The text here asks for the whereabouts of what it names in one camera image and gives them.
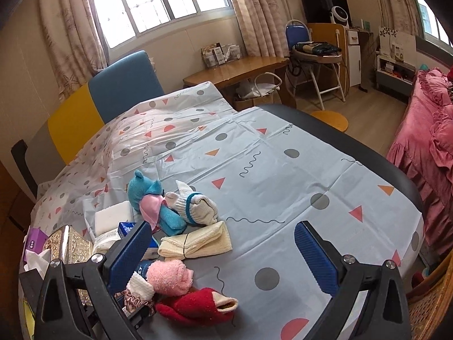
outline gold ornate tissue box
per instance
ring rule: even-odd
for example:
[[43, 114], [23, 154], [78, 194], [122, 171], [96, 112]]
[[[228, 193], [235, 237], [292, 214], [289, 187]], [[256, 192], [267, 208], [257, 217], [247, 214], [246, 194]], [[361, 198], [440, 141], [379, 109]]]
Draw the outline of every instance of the gold ornate tissue box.
[[[52, 259], [59, 258], [65, 265], [86, 262], [93, 254], [93, 244], [69, 225], [61, 227], [49, 236], [42, 249], [50, 249]], [[83, 305], [91, 305], [86, 290], [79, 290], [79, 295]]]

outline headboard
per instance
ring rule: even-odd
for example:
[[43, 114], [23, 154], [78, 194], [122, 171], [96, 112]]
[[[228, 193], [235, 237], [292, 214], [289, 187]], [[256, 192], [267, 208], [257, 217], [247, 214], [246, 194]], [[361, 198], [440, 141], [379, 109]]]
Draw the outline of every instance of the headboard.
[[85, 143], [109, 121], [137, 103], [164, 95], [145, 51], [110, 65], [74, 92], [28, 145], [21, 139], [11, 153], [33, 195], [54, 180]]

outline metal screw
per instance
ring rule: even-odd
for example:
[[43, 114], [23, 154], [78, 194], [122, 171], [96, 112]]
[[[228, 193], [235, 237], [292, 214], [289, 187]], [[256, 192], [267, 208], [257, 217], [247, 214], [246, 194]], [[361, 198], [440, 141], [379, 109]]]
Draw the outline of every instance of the metal screw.
[[393, 270], [396, 267], [396, 263], [389, 259], [388, 261], [386, 261], [386, 266], [387, 268]]
[[50, 266], [52, 268], [58, 267], [59, 264], [60, 264], [60, 260], [58, 258], [55, 258], [55, 259], [50, 261]]
[[345, 254], [343, 256], [343, 261], [345, 261], [349, 265], [352, 265], [353, 263], [356, 263], [356, 258], [354, 256], [351, 256], [350, 254]]
[[102, 261], [104, 256], [102, 254], [96, 253], [91, 256], [91, 261], [94, 263], [99, 263]]

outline purple box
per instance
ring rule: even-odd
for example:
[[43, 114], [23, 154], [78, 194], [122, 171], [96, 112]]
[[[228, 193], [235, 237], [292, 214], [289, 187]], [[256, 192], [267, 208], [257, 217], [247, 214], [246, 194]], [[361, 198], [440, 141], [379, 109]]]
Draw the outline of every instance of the purple box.
[[[42, 248], [47, 239], [48, 236], [44, 234], [40, 228], [30, 228], [25, 249], [39, 254], [42, 252]], [[27, 261], [25, 251], [23, 252], [23, 261]]]

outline pink bed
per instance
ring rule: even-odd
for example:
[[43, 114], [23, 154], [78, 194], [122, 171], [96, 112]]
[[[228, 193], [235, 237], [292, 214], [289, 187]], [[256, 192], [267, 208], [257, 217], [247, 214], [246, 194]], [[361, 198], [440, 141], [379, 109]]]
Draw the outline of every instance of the pink bed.
[[387, 159], [417, 185], [424, 204], [425, 244], [444, 256], [453, 248], [453, 105], [440, 70], [419, 71]]

